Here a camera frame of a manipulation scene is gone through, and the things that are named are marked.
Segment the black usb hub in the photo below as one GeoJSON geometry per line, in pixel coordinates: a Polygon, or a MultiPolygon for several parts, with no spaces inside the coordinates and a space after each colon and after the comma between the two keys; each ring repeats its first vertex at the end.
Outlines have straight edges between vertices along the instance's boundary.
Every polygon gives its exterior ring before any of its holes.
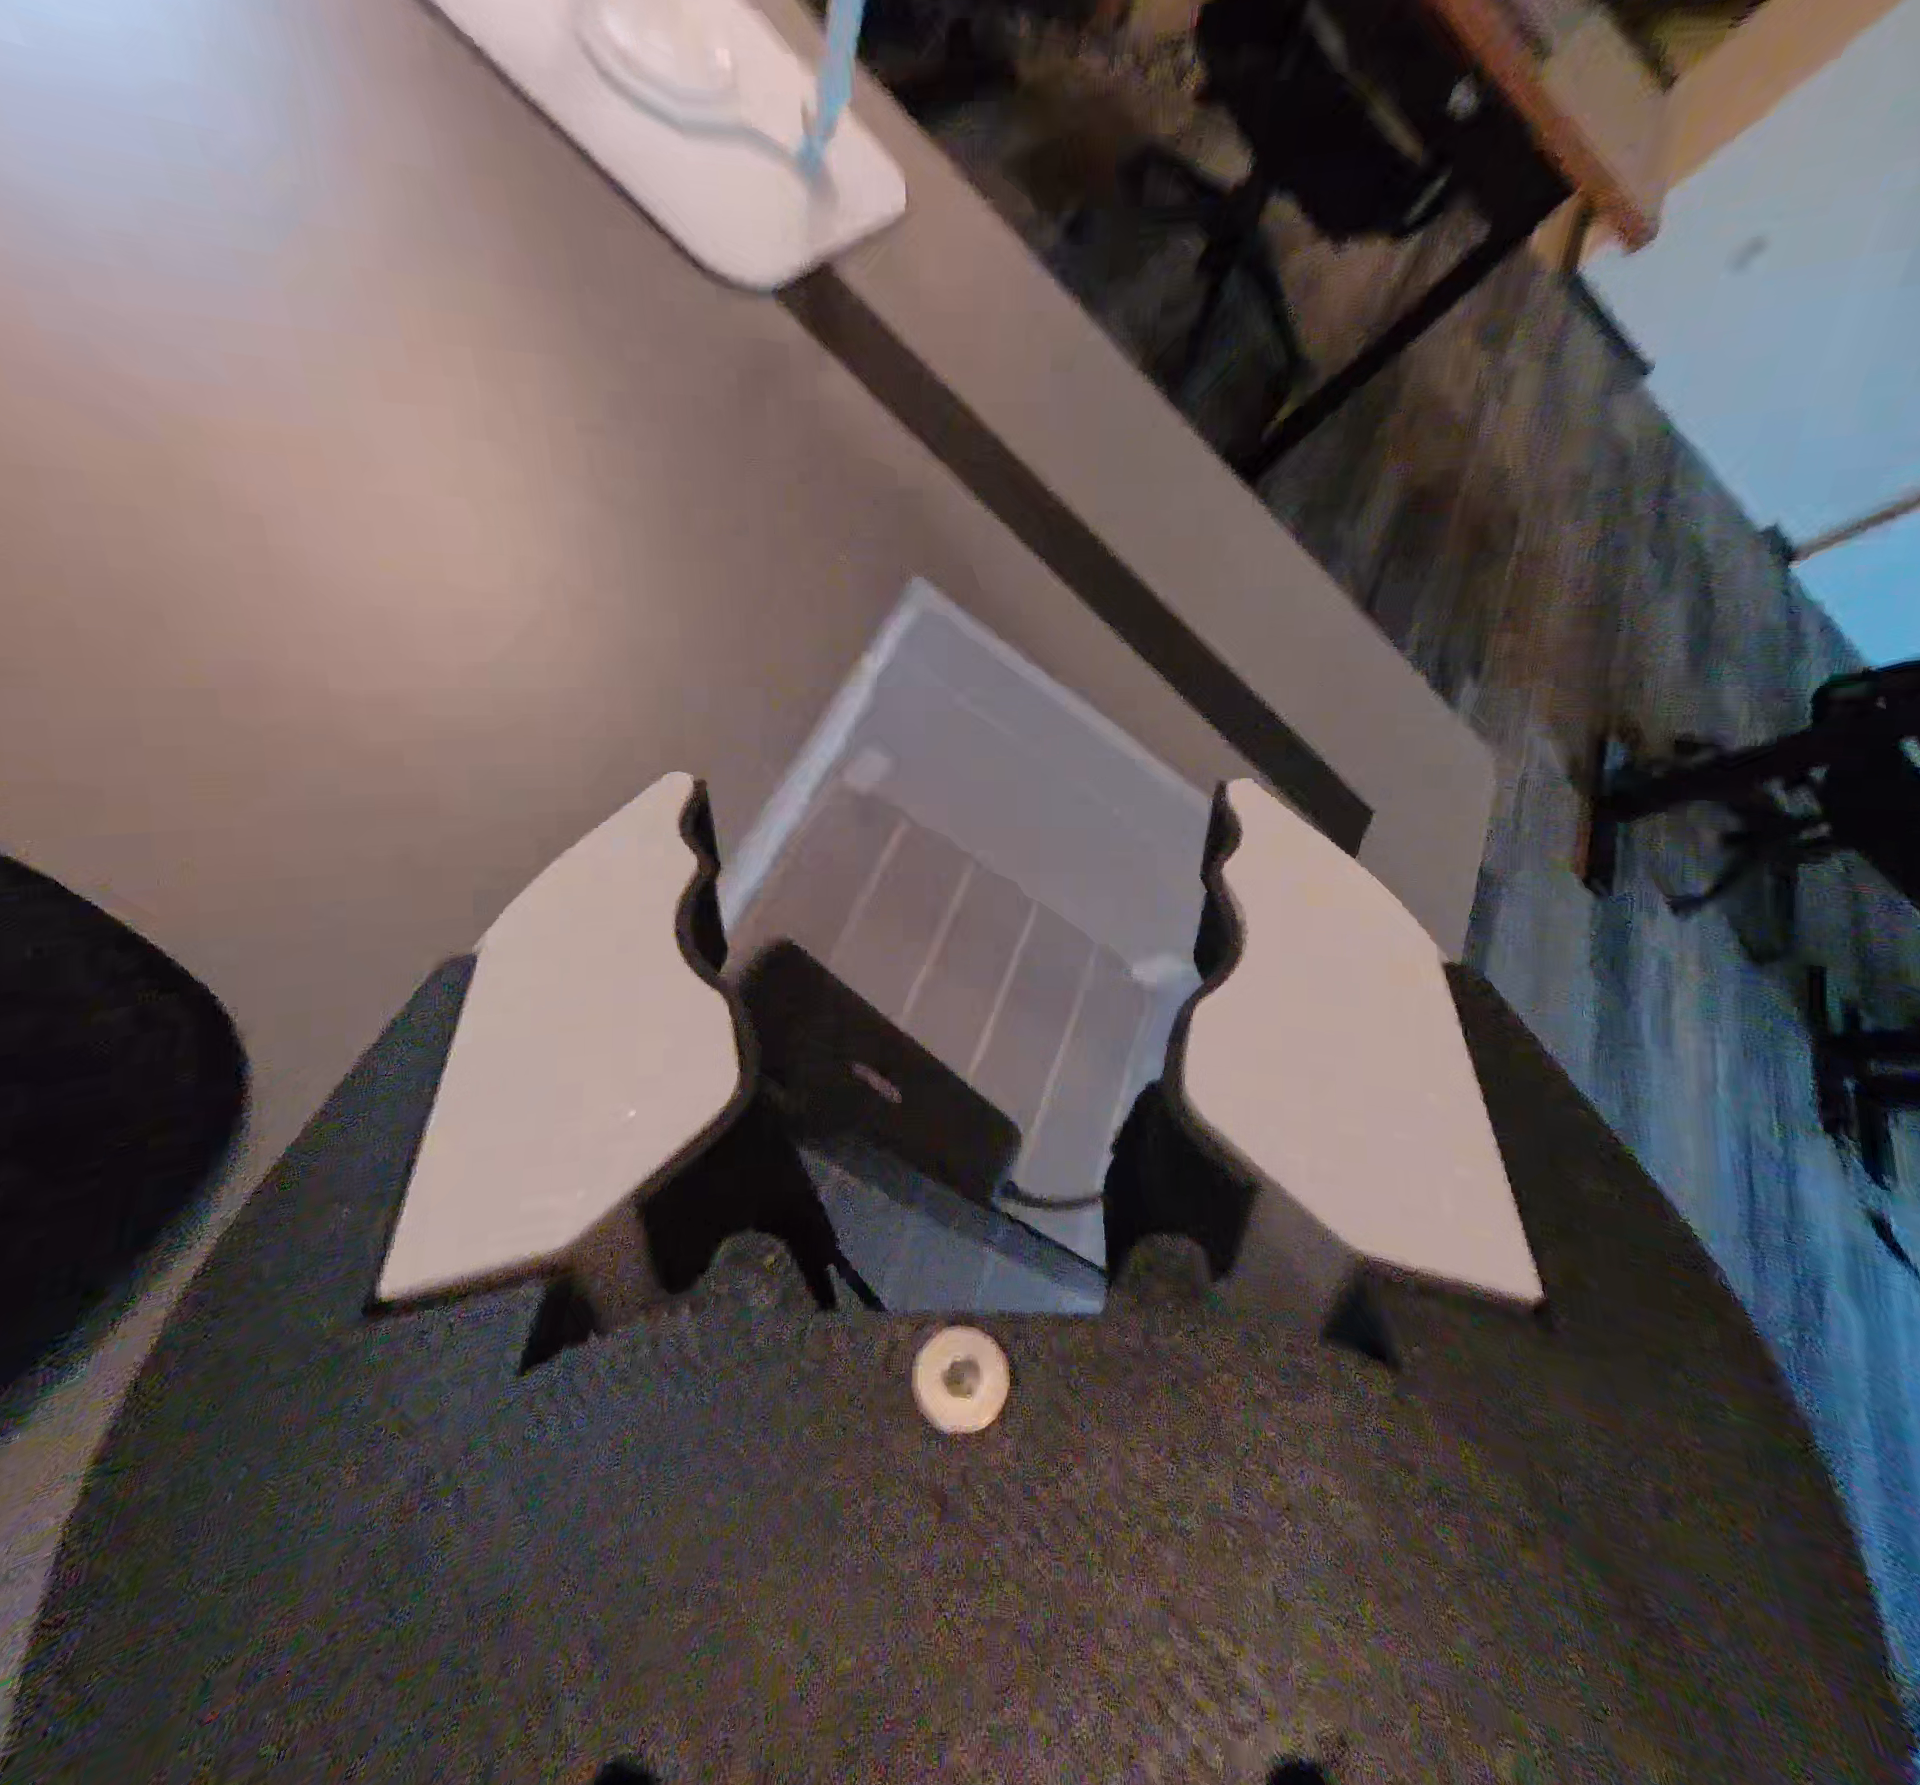
{"type": "Polygon", "coordinates": [[[972,1207],[995,1203],[1022,1151],[1018,1124],[878,1004],[793,939],[748,961],[739,1000],[799,1145],[900,1168],[972,1207]]]}

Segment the wooden office desk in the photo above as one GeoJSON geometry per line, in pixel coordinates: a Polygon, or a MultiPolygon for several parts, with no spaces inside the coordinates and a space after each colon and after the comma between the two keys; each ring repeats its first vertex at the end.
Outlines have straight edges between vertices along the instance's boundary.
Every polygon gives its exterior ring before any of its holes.
{"type": "Polygon", "coordinates": [[[1459,309],[1535,229],[1575,203],[1630,253],[1660,233],[1670,192],[1670,107],[1644,58],[1600,0],[1414,0],[1449,42],[1457,82],[1431,124],[1483,239],[1363,350],[1233,456],[1261,486],[1279,466],[1459,309]]]}

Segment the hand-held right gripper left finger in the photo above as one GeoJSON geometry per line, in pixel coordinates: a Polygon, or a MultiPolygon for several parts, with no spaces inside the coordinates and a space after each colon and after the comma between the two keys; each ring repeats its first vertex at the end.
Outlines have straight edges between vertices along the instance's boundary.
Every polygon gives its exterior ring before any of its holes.
{"type": "Polygon", "coordinates": [[[376,1306],[546,1280],[644,1314],[745,1233],[837,1306],[847,1258],[762,1094],[719,872],[708,785],[667,772],[480,936],[376,1306]]]}

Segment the clear plastic bin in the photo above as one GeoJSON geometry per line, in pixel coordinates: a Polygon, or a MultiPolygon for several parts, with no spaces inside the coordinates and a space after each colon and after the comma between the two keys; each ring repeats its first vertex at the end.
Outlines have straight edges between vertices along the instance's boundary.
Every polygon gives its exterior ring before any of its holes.
{"type": "Polygon", "coordinates": [[[1022,1128],[989,1207],[800,1145],[882,1306],[1104,1309],[1104,1175],[1196,988],[1207,806],[920,584],[728,855],[734,973],[799,943],[1022,1128]]]}

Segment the white document stand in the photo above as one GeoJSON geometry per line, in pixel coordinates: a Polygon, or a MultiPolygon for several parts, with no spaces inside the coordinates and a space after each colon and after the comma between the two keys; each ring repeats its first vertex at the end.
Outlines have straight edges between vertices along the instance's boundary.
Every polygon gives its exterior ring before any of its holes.
{"type": "Polygon", "coordinates": [[[772,294],[900,223],[852,114],[866,0],[806,63],[752,0],[424,0],[693,263],[772,294]]]}

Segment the black mesh wrist rest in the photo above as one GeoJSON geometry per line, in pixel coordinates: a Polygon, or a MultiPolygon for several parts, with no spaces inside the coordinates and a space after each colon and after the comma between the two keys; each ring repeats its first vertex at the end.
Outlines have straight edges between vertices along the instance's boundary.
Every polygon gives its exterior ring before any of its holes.
{"type": "Polygon", "coordinates": [[[3,860],[3,1390],[120,1304],[230,1157],[244,1041],[181,961],[3,860]]]}

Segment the black office chair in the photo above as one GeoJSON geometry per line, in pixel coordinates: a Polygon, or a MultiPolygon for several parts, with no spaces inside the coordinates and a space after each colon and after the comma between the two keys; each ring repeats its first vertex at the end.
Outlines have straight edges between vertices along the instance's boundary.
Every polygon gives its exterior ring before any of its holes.
{"type": "MultiPolygon", "coordinates": [[[[1580,882],[1604,898],[1619,882],[1621,838],[1653,817],[1716,809],[1723,864],[1699,892],[1670,893],[1674,916],[1696,916],[1761,886],[1791,922],[1798,875],[1850,858],[1918,908],[1918,661],[1829,677],[1808,719],[1752,744],[1678,735],[1634,755],[1604,734],[1589,755],[1580,882]]],[[[1804,966],[1804,1017],[1815,1117],[1877,1195],[1897,1188],[1897,1117],[1918,1116],[1918,1022],[1870,1028],[1836,995],[1819,961],[1804,966]]]]}

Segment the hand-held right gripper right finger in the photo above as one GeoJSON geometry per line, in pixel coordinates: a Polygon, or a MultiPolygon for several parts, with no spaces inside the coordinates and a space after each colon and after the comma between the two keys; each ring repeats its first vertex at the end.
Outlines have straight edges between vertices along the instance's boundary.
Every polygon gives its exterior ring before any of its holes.
{"type": "Polygon", "coordinates": [[[1151,1241],[1235,1306],[1368,1306],[1377,1280],[1541,1306],[1440,947],[1264,786],[1214,794],[1200,985],[1104,1181],[1108,1280],[1151,1241]]]}

